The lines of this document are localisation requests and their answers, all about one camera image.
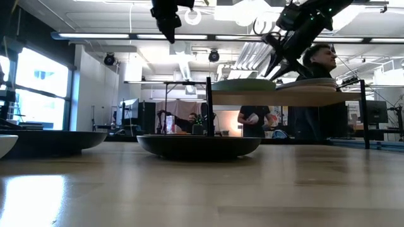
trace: black bowl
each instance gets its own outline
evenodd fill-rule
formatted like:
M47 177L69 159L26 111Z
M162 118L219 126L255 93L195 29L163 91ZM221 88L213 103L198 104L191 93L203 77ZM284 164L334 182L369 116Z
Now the black bowl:
M106 132L0 130L0 134L18 136L17 143L3 158L44 158L80 154L107 137Z
M167 158L235 158L257 149L260 138L207 136L138 136L140 146Z

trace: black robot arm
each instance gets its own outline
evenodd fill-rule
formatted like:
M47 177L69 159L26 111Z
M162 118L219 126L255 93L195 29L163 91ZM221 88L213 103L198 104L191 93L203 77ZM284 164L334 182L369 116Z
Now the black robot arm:
M300 6L292 3L286 6L276 25L287 31L283 38L268 33L262 36L262 41L273 47L270 64L265 72L267 77L282 61L281 68L271 81L290 71L308 77L310 70L297 60L311 46L314 39L324 30L333 29L332 17L351 5L354 0L308 0Z

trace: man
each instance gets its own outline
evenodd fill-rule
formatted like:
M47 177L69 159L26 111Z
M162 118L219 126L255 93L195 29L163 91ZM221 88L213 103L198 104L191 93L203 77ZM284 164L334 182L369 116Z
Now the man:
M268 120L268 125L272 125L272 118L268 106L242 106L237 121L242 124L243 137L261 137L265 138L264 117ZM257 120L252 120L252 114L258 116Z
M188 116L188 120L181 119L177 116L174 117L175 124L180 127L182 131L192 133L193 126L196 123L196 119L198 118L198 115L196 113L190 113Z
M336 68L336 54L327 44L308 48L303 57L303 65L312 71L308 78L300 75L296 81L303 79L332 78L330 72ZM322 140L330 136L343 137L345 103L327 107L295 107L296 139Z

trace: green plate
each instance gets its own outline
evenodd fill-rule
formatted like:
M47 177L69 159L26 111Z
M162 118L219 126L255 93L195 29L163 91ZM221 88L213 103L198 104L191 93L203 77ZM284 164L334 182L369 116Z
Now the green plate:
M265 79L229 79L212 84L213 91L275 91L276 84Z

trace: dark shirt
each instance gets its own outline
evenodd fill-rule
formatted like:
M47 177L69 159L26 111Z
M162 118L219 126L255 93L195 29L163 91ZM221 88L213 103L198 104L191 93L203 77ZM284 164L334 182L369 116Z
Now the dark shirt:
M299 76L296 81L303 79L332 78L331 74L320 64L314 63L310 70L310 78ZM344 137L347 133L347 108L345 102L326 107L294 107L296 139L322 140L327 137Z
M270 113L270 108L268 106L242 106L240 109L240 114L244 115L244 120L247 120L251 114L256 114L258 116L258 122L254 125L244 124L242 126L244 137L265 137L263 125L265 123L264 118Z
M176 126L180 127L182 131L192 133L194 123L175 116L175 124Z

